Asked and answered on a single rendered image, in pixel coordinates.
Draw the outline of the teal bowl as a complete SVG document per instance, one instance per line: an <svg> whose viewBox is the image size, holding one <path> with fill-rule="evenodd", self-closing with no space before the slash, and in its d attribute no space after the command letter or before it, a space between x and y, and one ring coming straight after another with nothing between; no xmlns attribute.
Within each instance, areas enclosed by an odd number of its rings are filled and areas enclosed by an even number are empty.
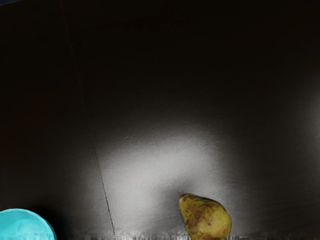
<svg viewBox="0 0 320 240"><path fill-rule="evenodd" d="M47 220L26 209L0 211L0 240L57 240Z"/></svg>

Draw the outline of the brown-spotted green pear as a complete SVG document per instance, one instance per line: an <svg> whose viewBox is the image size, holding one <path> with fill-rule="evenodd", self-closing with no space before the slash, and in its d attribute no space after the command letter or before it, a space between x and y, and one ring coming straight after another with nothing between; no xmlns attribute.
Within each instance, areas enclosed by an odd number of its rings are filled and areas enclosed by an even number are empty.
<svg viewBox="0 0 320 240"><path fill-rule="evenodd" d="M232 218L221 203L182 191L179 195L179 210L190 240L228 239Z"/></svg>

